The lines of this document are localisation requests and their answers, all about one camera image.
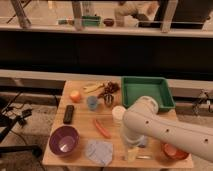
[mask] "green tray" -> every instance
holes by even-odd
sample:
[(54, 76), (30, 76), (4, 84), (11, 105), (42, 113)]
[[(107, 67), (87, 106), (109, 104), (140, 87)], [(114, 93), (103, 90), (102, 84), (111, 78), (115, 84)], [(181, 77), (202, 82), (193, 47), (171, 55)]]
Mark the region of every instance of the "green tray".
[(82, 16), (83, 26), (99, 26), (100, 22), (100, 16)]
[(165, 78), (161, 77), (122, 77), (122, 102), (130, 107), (139, 97), (151, 96), (158, 105), (159, 111), (167, 112), (175, 108), (175, 104)]

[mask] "wooden tabletop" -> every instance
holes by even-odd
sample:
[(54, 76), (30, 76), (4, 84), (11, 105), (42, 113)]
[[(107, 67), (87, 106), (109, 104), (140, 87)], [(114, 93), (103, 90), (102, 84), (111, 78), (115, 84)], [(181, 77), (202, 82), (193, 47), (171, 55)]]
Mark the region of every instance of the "wooden tabletop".
[[(49, 143), (43, 157), (43, 164), (45, 165), (72, 165), (72, 166), (97, 166), (99, 165), (93, 163), (85, 157), (84, 151), (87, 141), (90, 139), (109, 141), (113, 143), (114, 152), (113, 160), (108, 165), (108, 167), (128, 167), (128, 168), (193, 168), (193, 161), (191, 155), (181, 161), (171, 161), (164, 153), (161, 151), (160, 142), (154, 138), (149, 137), (149, 143), (146, 148), (139, 150), (139, 155), (150, 155), (152, 159), (136, 159), (134, 162), (126, 162), (124, 157), (124, 146), (121, 142), (119, 135), (119, 126), (113, 122), (111, 110), (112, 108), (107, 108), (104, 105), (103, 99), (100, 100), (100, 104), (96, 111), (88, 110), (86, 104), (86, 98), (91, 95), (98, 95), (102, 88), (91, 92), (84, 93), (83, 87), (90, 83), (108, 81), (67, 81), (63, 90), (61, 101), (58, 107), (57, 114), (55, 116), (54, 123), (52, 125), (51, 133), (58, 127), (63, 125), (63, 116), (65, 112), (65, 107), (69, 104), (74, 104), (75, 111), (73, 117), (72, 126), (78, 130), (80, 134), (79, 144), (77, 148), (73, 151), (70, 156), (60, 158), (54, 155), (49, 148)], [(69, 94), (72, 90), (79, 90), (82, 95), (82, 100), (80, 103), (72, 103), (69, 98)], [(114, 93), (115, 105), (121, 105), (121, 91)], [(175, 110), (170, 110), (167, 113), (161, 114), (162, 117), (168, 119), (177, 119)], [(97, 118), (101, 124), (110, 132), (112, 138), (105, 139), (96, 130), (93, 125), (92, 120)]]

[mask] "remote control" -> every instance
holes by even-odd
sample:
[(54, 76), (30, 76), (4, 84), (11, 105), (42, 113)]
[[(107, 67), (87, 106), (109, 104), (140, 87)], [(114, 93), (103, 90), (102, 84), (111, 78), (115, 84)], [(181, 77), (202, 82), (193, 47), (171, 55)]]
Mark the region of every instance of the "remote control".
[(67, 105), (65, 114), (64, 114), (64, 120), (63, 120), (64, 124), (70, 124), (72, 122), (73, 111), (74, 111), (74, 106)]

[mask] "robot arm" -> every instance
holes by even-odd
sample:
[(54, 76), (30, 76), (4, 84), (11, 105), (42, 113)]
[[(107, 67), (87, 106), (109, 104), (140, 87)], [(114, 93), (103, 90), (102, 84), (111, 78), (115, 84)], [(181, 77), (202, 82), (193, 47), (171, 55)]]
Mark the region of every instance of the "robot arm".
[(157, 116), (158, 105), (140, 97), (124, 114), (121, 137), (128, 147), (137, 146), (142, 135), (170, 143), (188, 153), (213, 162), (213, 129)]

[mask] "chair leg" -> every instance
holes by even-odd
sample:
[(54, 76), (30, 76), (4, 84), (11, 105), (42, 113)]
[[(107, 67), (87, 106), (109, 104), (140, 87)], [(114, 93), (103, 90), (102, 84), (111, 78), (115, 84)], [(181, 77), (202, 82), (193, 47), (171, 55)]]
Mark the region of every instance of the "chair leg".
[(42, 154), (42, 149), (37, 145), (0, 147), (0, 154), (19, 151), (32, 151), (35, 157), (39, 157)]

